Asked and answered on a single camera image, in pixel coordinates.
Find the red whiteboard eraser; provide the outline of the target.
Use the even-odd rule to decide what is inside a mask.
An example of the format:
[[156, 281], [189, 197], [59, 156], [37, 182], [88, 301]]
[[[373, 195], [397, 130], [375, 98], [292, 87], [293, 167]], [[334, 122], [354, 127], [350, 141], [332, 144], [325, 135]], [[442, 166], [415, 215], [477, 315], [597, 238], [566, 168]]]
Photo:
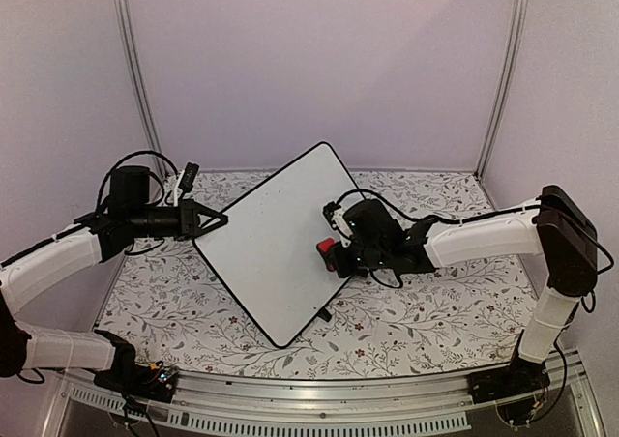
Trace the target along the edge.
[[327, 238], [327, 239], [325, 239], [325, 240], [323, 240], [323, 241], [319, 242], [319, 243], [316, 245], [316, 249], [317, 249], [317, 251], [318, 251], [321, 255], [326, 255], [326, 254], [330, 251], [331, 247], [332, 247], [335, 243], [336, 243], [336, 242], [335, 242], [335, 240], [334, 240], [333, 238]]

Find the white whiteboard with black frame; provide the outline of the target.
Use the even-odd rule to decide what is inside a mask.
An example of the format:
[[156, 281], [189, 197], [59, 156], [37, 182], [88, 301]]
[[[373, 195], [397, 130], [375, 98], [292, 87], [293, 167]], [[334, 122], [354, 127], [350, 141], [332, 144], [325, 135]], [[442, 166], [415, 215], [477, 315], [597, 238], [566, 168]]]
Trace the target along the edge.
[[356, 187], [335, 149], [320, 142], [226, 206], [226, 225], [194, 240], [274, 347], [288, 347], [346, 285], [316, 246], [338, 236], [323, 207]]

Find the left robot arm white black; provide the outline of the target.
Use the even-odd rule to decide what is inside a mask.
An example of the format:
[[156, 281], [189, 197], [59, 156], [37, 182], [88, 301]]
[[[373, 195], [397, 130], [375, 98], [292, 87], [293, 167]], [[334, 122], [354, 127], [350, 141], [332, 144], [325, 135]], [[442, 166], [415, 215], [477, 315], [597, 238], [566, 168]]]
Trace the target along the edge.
[[2, 377], [42, 368], [83, 368], [106, 376], [124, 393], [143, 385], [135, 349], [121, 337], [30, 326], [15, 318], [57, 283], [130, 253], [139, 239], [191, 241], [227, 225], [226, 214], [188, 197], [198, 172], [194, 163], [174, 168], [175, 186], [152, 199], [150, 186], [160, 178], [149, 167], [131, 163], [144, 156], [169, 161], [153, 150], [125, 155], [103, 177], [92, 212], [2, 262]]

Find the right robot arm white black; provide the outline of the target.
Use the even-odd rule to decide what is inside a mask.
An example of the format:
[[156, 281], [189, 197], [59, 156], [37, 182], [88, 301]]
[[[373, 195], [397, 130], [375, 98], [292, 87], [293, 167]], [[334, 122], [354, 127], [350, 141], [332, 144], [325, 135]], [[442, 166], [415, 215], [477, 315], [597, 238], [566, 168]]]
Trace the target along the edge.
[[469, 218], [427, 215], [409, 217], [372, 190], [344, 208], [337, 199], [323, 216], [339, 238], [318, 243], [316, 250], [328, 271], [340, 278], [389, 270], [396, 278], [429, 274], [469, 260], [506, 255], [541, 255], [547, 283], [527, 327], [519, 335], [510, 363], [500, 371], [500, 386], [520, 394], [545, 371], [545, 360], [570, 316], [583, 298], [593, 295], [600, 254], [611, 255], [599, 243], [594, 224], [558, 186], [512, 208]]

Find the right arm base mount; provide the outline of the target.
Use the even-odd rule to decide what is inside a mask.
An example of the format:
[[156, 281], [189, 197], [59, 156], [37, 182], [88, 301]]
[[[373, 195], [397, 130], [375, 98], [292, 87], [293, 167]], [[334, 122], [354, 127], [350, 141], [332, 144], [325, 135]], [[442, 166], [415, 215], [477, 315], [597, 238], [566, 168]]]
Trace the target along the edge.
[[508, 365], [478, 371], [466, 377], [467, 391], [475, 404], [532, 393], [550, 385], [545, 364], [531, 363], [520, 358]]

